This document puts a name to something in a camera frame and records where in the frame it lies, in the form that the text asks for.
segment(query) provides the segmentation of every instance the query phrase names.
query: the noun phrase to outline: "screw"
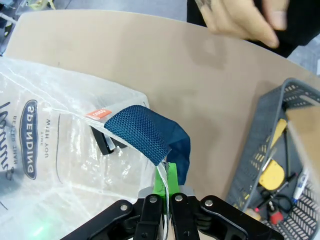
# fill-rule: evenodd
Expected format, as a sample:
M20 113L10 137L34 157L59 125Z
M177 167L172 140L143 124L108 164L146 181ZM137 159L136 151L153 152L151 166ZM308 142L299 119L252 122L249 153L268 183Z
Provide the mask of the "screw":
M155 196L150 197L150 203L154 204L156 201L158 201L157 197Z
M204 202L204 205L206 205L207 207L211 207L214 203L211 200L207 200Z
M177 195L177 196L175 196L175 198L174 198L177 202L181 202L182 201L182 196L181 195Z
M123 204L123 205L121 205L120 209L121 209L122 211L125 211L125 210L128 209L128 206L125 205L125 204Z

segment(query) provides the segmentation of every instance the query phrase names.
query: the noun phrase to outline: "blue oval logo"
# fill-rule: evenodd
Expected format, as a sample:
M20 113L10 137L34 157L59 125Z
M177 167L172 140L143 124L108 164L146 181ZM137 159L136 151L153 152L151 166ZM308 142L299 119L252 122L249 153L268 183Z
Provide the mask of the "blue oval logo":
M28 101L21 115L20 144L24 173L35 180L37 177L38 156L38 113L37 101Z

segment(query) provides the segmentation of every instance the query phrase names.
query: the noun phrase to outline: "gray plastic basket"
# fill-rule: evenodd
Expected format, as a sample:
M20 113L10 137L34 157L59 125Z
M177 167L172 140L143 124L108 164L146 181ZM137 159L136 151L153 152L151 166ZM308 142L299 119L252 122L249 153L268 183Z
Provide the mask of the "gray plastic basket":
M262 173L262 166L266 163L271 152L272 141L270 139L273 139L278 120L285 118L283 109L312 105L320 105L320 92L294 78L287 79L283 85L260 97L237 170L226 197L229 204L245 211L251 200L257 196L257 185ZM292 159L295 161L292 164L295 164L296 169L301 169L299 158L293 157ZM264 223L279 231L285 239L313 239L318 229L319 206L316 204L316 196L311 190L312 186L308 183L299 201L284 222L278 225L272 225L268 221L264 221Z

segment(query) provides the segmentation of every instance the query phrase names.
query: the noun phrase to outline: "table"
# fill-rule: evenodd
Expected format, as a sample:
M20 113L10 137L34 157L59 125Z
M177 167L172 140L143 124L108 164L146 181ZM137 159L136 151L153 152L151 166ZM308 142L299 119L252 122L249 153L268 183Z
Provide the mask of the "table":
M191 139L186 184L224 198L257 99L295 77L319 79L244 40L186 22L128 12L56 10L19 19L5 56L108 79L147 95Z

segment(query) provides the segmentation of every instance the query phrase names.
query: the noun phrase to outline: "plastic bag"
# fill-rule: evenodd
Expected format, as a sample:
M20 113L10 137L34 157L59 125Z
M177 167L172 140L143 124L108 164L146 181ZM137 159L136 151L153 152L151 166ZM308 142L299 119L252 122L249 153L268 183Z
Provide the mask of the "plastic bag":
M90 126L131 105L140 92L91 75L0 58L2 240L60 239L119 199L135 202L154 165L132 147L102 155ZM92 111L111 113L100 121Z

